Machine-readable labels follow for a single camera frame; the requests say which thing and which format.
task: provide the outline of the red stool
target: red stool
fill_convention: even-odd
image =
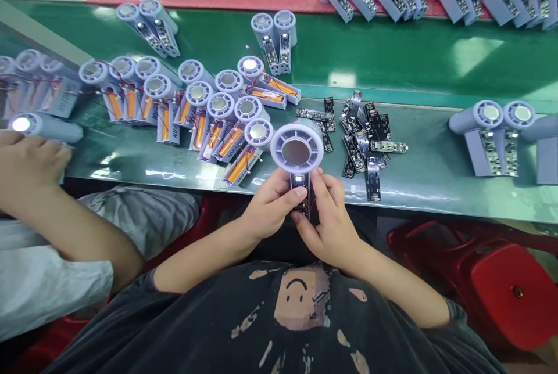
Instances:
[[[227,195],[204,195],[199,218],[194,226],[167,246],[159,255],[149,260],[145,264],[144,273],[156,268],[189,244],[213,232],[217,228],[219,214],[229,204],[231,202]],[[44,332],[41,332],[39,341],[18,355],[6,372],[40,373],[62,353],[89,321],[90,319],[74,319],[71,316],[65,316],[43,326],[40,329],[44,329]]]
[[[529,351],[558,333],[558,289],[523,247],[491,237],[486,229],[492,225],[452,224],[444,226],[455,245],[441,246],[428,236],[435,226],[394,229],[388,243],[415,274],[433,271],[455,288],[471,327],[487,344]]]

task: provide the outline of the sleeve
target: sleeve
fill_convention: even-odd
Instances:
[[[502,373],[506,370],[490,353],[482,339],[467,325],[467,313],[461,306],[445,299],[451,314],[447,326],[423,329],[446,366],[457,372]]]
[[[0,251],[0,341],[35,329],[110,294],[110,262],[69,262],[52,246]]]

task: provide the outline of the green workbench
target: green workbench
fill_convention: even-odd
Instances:
[[[81,3],[9,0],[13,6],[47,26],[80,49],[100,59],[153,55],[147,43],[116,18],[115,10]],[[165,59],[172,69],[184,59],[198,59],[212,73],[236,67],[257,48],[250,28],[253,12],[169,10],[179,27],[180,59]],[[388,113],[394,140],[410,146],[394,155],[381,171],[382,202],[375,206],[436,211],[493,218],[558,222],[554,205],[558,188],[536,186],[534,148],[521,146],[519,178],[474,178],[464,140],[452,135],[446,122],[455,110],[411,106],[471,106],[481,99],[500,104],[514,99],[530,102],[538,113],[558,111],[556,62],[558,33],[515,30],[478,22],[471,27],[449,20],[422,19],[393,24],[386,17],[366,23],[360,16],[345,24],[336,15],[297,15],[299,44],[292,54],[292,74],[281,78],[302,90],[304,98],[333,96],[343,100],[353,89],[364,100],[394,103]],[[16,55],[17,42],[0,39],[3,54]],[[108,123],[106,112],[93,101],[76,113],[87,137],[76,149],[68,175],[206,190],[224,189],[223,168],[196,161],[181,148],[159,145],[155,131]],[[322,109],[322,102],[303,105]],[[272,110],[274,125],[291,121]],[[341,132],[333,133],[335,153],[323,167],[339,176],[345,161]],[[239,192],[254,192],[273,168],[266,155]],[[347,201],[364,203],[364,176],[344,180]]]

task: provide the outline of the orange battery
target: orange battery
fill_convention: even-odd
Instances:
[[[167,108],[163,114],[163,124],[164,124],[163,140],[169,140],[169,126],[170,126],[169,117],[170,117],[169,109]]]
[[[205,120],[206,117],[204,116],[198,117],[197,120],[196,128],[198,129],[198,132],[196,133],[196,141],[194,143],[194,147],[196,149],[200,149],[202,147],[203,131],[205,130]]]
[[[186,101],[186,104],[184,104],[184,110],[182,110],[182,116],[180,117],[181,123],[184,123],[186,121],[186,115],[188,114],[189,110],[190,110],[190,103]]]
[[[109,100],[110,104],[112,105],[112,112],[119,120],[122,118],[122,112],[120,111],[120,105],[118,104],[118,100],[116,98],[116,94],[114,92],[109,92]]]
[[[227,143],[225,143],[223,145],[223,147],[221,148],[221,150],[219,150],[219,156],[223,157],[227,154],[227,152],[232,148],[232,146],[237,142],[237,140],[240,138],[242,132],[244,132],[244,129],[240,129],[240,128],[234,128],[231,130],[231,132],[234,132],[231,136],[231,138],[228,140]]]
[[[266,93],[266,91],[258,91],[257,89],[252,91],[252,95],[254,97],[258,97],[258,98],[262,98],[262,99],[265,99],[265,100],[268,100],[268,101],[273,101],[273,102],[278,102],[278,103],[283,102],[283,96],[282,95],[266,96],[265,93]]]
[[[128,91],[128,117],[135,117],[135,91],[133,89]]]

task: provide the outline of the finger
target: finger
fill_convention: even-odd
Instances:
[[[28,148],[40,148],[44,145],[47,141],[45,138],[40,137],[38,135],[31,135],[24,138],[19,144],[24,145]]]
[[[312,181],[312,189],[314,190],[314,195],[316,196],[316,205],[320,215],[327,213],[328,208],[336,207],[333,198],[331,198],[330,192],[328,191],[323,176],[319,175],[315,170],[310,173],[310,180]]]
[[[329,189],[331,198],[333,198],[335,205],[338,208],[343,207],[345,205],[345,187],[343,186],[343,183],[336,177],[328,174],[322,175],[321,178],[324,181],[325,186]]]
[[[15,145],[25,136],[18,132],[13,132],[10,130],[0,131],[0,146],[10,146]]]
[[[40,147],[41,151],[49,156],[54,156],[61,148],[62,143],[58,141],[46,141],[46,143]]]
[[[291,175],[282,168],[277,168],[257,190],[254,196],[263,204],[277,200],[291,187]]]
[[[308,249],[310,249],[314,255],[319,255],[322,248],[322,242],[320,235],[314,226],[312,226],[312,223],[310,223],[304,214],[299,213],[298,211],[293,211],[291,213],[291,218],[293,222],[295,222],[296,230],[300,234]]]

